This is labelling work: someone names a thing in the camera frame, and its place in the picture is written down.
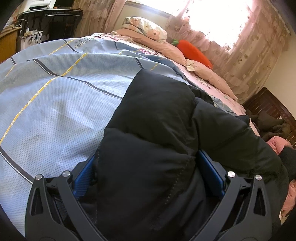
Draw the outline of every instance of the pink floral bed sheet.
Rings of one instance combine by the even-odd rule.
[[[150,48],[148,48],[148,47],[146,47],[144,45],[141,45],[141,44],[138,44],[138,43],[134,42],[130,37],[120,36],[120,35],[116,35],[116,34],[102,34],[102,33],[93,34],[92,37],[110,39],[110,40],[113,40],[113,41],[123,42],[123,43],[125,43],[125,44],[127,44],[129,46],[132,46],[134,48],[138,48],[139,50],[141,50],[145,54],[158,55],[158,56],[162,56],[162,57],[166,58],[165,56],[163,56],[162,54],[154,51],[153,49],[150,49]],[[199,78],[194,73],[187,71],[186,67],[184,67],[184,66],[182,66],[182,65],[180,65],[180,64],[178,64],[178,63],[176,63],[174,61],[172,61],[172,62],[176,66],[178,66],[178,68],[184,73],[184,75],[192,83],[194,83],[199,88],[203,89],[207,94],[220,99],[223,102],[223,104],[228,106],[237,115],[245,115],[246,110],[243,108],[242,105],[240,105],[239,103],[234,101],[228,95],[223,94],[220,90],[218,90],[214,86],[210,85],[209,83],[205,82],[203,79]],[[250,127],[252,128],[252,130],[254,131],[254,133],[257,136],[260,136],[258,131],[256,130],[255,126],[253,125],[253,123],[251,121],[250,121]]]

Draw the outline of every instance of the wall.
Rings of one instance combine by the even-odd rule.
[[[274,94],[296,119],[296,34],[291,31],[289,48],[274,66],[265,87]]]
[[[165,28],[170,15],[139,3],[127,1],[115,23],[114,30],[120,29],[122,22],[126,17],[135,16],[146,18],[160,27]]]

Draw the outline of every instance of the curtain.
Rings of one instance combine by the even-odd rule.
[[[171,15],[168,42],[199,48],[245,102],[265,84],[290,32],[269,0],[185,0]]]
[[[74,0],[72,8],[83,10],[75,37],[111,32],[125,2],[126,0]]]

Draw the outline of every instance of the wooden headboard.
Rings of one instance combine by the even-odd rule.
[[[267,114],[277,119],[284,119],[290,125],[291,131],[286,138],[296,148],[296,120],[288,109],[265,87],[259,93],[247,100],[243,107],[253,114],[265,110]]]

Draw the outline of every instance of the floral pillow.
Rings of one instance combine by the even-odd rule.
[[[148,38],[158,42],[165,43],[168,38],[167,32],[154,22],[140,17],[128,17],[123,21],[121,28],[133,30],[139,34],[145,35]]]

